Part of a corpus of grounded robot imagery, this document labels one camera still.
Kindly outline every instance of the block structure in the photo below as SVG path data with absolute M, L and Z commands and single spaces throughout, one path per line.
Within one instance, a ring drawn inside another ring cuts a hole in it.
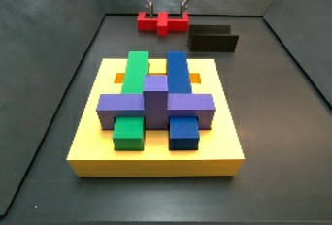
M 166 60 L 150 59 L 152 73 L 166 73 Z M 102 93 L 119 94 L 116 73 L 127 59 L 104 59 L 72 140 L 67 162 L 80 177 L 234 176 L 243 162 L 227 100 L 213 59 L 190 59 L 189 69 L 201 76 L 191 94 L 211 93 L 215 105 L 211 130 L 199 131 L 198 150 L 168 150 L 166 130 L 144 131 L 144 151 L 115 150 L 111 130 L 102 130 L 96 106 Z
M 147 75 L 146 58 L 144 52 L 130 52 L 122 94 L 100 96 L 97 115 L 102 127 L 114 129 L 115 150 L 143 149 L 144 136 L 139 133 L 138 137 L 138 129 L 167 130 L 168 127 L 168 148 L 198 149 L 198 129 L 210 129 L 211 126 L 213 97 L 210 94 L 191 94 L 187 54 L 183 51 L 167 53 L 168 75 Z
M 189 29 L 189 15 L 183 13 L 183 17 L 170 19 L 167 12 L 159 12 L 158 18 L 147 18 L 146 12 L 139 12 L 138 16 L 139 31 L 156 31 L 158 36 L 167 36 L 168 32 L 186 32 Z

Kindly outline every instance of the green block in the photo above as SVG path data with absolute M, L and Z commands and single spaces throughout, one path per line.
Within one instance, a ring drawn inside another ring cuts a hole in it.
M 122 93 L 143 93 L 147 74 L 147 51 L 130 51 Z
M 112 132 L 114 150 L 144 150 L 144 118 L 116 117 Z

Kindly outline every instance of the purple cross block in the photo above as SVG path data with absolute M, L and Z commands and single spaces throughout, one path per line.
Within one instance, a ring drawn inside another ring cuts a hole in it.
M 103 94 L 97 104 L 103 130 L 114 129 L 115 117 L 144 117 L 143 94 Z
M 168 83 L 167 76 L 144 76 L 144 128 L 167 129 Z
M 170 94 L 167 109 L 168 116 L 197 116 L 199 129 L 211 129 L 215 111 L 211 94 Z

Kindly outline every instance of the blue block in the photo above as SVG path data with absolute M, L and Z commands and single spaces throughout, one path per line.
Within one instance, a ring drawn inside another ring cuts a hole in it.
M 166 57 L 167 57 L 168 92 L 191 93 L 186 52 L 168 51 Z
M 170 117 L 168 149 L 198 150 L 198 142 L 197 117 Z

